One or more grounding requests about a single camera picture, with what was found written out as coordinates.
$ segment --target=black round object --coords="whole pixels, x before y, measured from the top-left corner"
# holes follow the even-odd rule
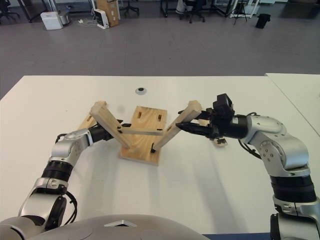
[[[259,20],[256,22],[255,27],[258,29],[263,29],[267,22],[270,22],[270,14],[261,13],[258,18]]]
[[[291,203],[312,203],[317,200],[315,187],[308,176],[271,176],[275,198]]]
[[[63,161],[50,161],[46,165],[42,178],[53,178],[68,182],[71,171],[74,167]]]

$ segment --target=wooden block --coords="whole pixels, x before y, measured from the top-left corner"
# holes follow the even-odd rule
[[[125,127],[121,126],[118,128],[118,132],[121,134],[138,134],[138,135],[151,135],[151,136],[161,136],[164,134],[164,131],[159,129],[146,129],[146,128],[137,128],[137,127]]]
[[[153,150],[160,150],[167,142],[169,142],[175,135],[180,132],[180,128],[176,126],[177,123],[188,123],[195,119],[201,113],[201,105],[198,101],[190,101],[185,110],[170,124],[160,137],[153,144]]]
[[[106,101],[98,101],[97,103],[102,103],[105,106],[107,105]],[[96,125],[96,124],[97,124],[96,120],[90,114],[88,114],[88,116],[86,116],[86,118],[83,120],[81,125],[78,127],[78,130],[80,130],[80,129],[88,129],[88,128],[91,128],[92,126]]]
[[[107,130],[121,145],[125,148],[130,148],[131,140],[128,135],[118,132],[118,127],[121,127],[118,120],[107,109],[106,105],[101,102],[96,102],[91,108],[90,115]]]
[[[131,120],[131,127],[152,130],[164,129],[166,121],[167,110],[137,106]],[[151,146],[161,137],[136,134],[130,136],[132,137],[132,145],[129,149],[122,147],[120,156],[128,160],[158,165],[160,151],[151,153]]]

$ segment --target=white appliance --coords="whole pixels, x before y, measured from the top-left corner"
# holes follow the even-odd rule
[[[94,13],[95,13],[97,26],[102,29],[108,29],[110,26],[109,26],[106,12],[100,9],[95,9]]]
[[[43,12],[40,16],[47,30],[62,29],[64,27],[56,11]]]

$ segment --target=white table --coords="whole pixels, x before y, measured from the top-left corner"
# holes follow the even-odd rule
[[[137,95],[138,87],[147,94]],[[169,124],[189,100],[207,108],[221,93],[237,113],[279,119],[306,144],[320,194],[320,138],[267,76],[24,76],[0,101],[0,220],[17,215],[56,136],[75,130],[95,101],[106,100],[125,122],[137,105],[167,109]],[[275,210],[269,176],[236,140],[216,148],[205,137],[180,132],[163,147],[158,167],[120,159],[119,150],[113,139],[81,155],[68,188],[78,200],[78,220],[150,214],[203,234],[270,230]],[[70,205],[65,219],[72,210]]]
[[[266,74],[320,137],[320,75]]]

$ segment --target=silver robot arm segment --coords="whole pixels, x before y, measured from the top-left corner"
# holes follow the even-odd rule
[[[319,240],[320,200],[310,177],[307,147],[274,118],[249,115],[246,119],[248,133],[241,141],[259,152],[279,212],[271,216],[271,238]]]
[[[218,95],[212,106],[196,118],[209,120],[208,125],[181,122],[176,126],[209,139],[238,139],[247,152],[263,161],[278,211],[270,218],[272,240],[320,240],[320,200],[310,177],[305,144],[274,118],[255,112],[235,115],[233,103],[225,93]]]
[[[18,216],[0,223],[0,238],[25,240],[61,225],[68,180],[83,150],[93,144],[88,129],[67,134],[52,148],[43,174],[22,204]]]

